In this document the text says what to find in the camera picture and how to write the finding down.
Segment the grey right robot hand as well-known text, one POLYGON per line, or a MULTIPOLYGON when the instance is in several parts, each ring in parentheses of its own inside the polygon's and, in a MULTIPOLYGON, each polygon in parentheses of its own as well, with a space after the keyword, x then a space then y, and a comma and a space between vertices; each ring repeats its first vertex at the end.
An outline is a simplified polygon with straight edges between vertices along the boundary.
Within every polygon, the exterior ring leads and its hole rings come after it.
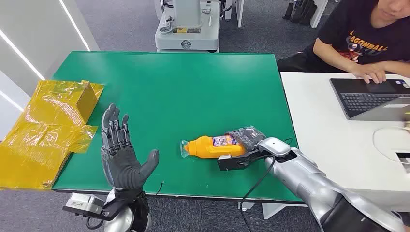
POLYGON ((255 150, 257 144, 266 139, 266 136, 254 126, 247 126, 233 131, 228 131, 225 135, 232 136, 246 149, 247 152, 255 150))

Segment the person's right hand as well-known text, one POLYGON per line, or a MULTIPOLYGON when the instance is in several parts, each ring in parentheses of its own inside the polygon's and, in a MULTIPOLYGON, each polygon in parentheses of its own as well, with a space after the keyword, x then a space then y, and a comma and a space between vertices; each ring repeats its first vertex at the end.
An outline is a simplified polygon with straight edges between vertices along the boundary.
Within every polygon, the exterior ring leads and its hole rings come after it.
POLYGON ((372 80, 376 84, 386 81, 385 69, 378 63, 375 64, 352 64, 348 72, 362 78, 367 84, 372 80))

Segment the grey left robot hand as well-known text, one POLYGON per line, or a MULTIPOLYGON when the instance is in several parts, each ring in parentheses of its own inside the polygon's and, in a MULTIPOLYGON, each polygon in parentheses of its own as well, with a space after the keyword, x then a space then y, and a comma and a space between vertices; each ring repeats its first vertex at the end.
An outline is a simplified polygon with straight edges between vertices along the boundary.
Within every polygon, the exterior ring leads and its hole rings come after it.
POLYGON ((102 116, 101 159, 108 183, 115 189, 141 190, 159 164, 159 150, 150 151, 141 164, 131 143, 128 115, 119 120, 119 108, 111 103, 102 116))

